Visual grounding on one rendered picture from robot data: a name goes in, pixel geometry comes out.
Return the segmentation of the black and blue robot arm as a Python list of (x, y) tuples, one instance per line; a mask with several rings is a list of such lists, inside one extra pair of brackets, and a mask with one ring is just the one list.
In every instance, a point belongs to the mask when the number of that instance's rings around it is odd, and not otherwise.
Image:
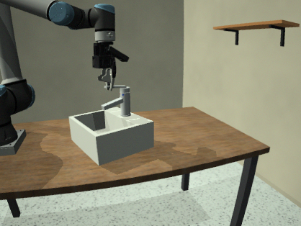
[(95, 28), (96, 42), (115, 41), (115, 12), (109, 4), (79, 9), (57, 0), (0, 0), (0, 146), (17, 138), (11, 115), (31, 107), (35, 90), (22, 76), (10, 7), (48, 19), (71, 30)]

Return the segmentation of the white square sink basin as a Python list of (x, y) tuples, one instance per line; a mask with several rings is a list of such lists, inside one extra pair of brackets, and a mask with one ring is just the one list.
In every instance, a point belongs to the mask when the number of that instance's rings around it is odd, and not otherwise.
[(114, 107), (68, 117), (72, 141), (98, 166), (154, 147), (154, 121), (120, 114)]

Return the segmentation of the grey mixer tap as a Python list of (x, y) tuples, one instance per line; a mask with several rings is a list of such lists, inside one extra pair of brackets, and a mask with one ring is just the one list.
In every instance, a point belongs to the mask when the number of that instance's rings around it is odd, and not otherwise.
[(130, 87), (127, 86), (113, 86), (113, 88), (120, 88), (120, 98), (101, 105), (103, 110), (110, 109), (120, 104), (122, 117), (131, 116), (130, 113)]

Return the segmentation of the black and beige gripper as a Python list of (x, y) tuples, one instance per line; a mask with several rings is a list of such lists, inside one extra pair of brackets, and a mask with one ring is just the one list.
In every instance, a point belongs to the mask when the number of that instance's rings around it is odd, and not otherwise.
[[(94, 56), (92, 56), (92, 63), (93, 63), (93, 68), (103, 68), (102, 74), (98, 76), (98, 80), (106, 82), (106, 86), (110, 86), (110, 91), (111, 91), (116, 76), (116, 62), (115, 62), (114, 55), (108, 51), (109, 45), (113, 45), (113, 42), (94, 43)], [(99, 51), (100, 51), (100, 55), (99, 55)], [(107, 55), (107, 56), (103, 56), (103, 55)], [(94, 57), (98, 57), (98, 58), (94, 58)]]

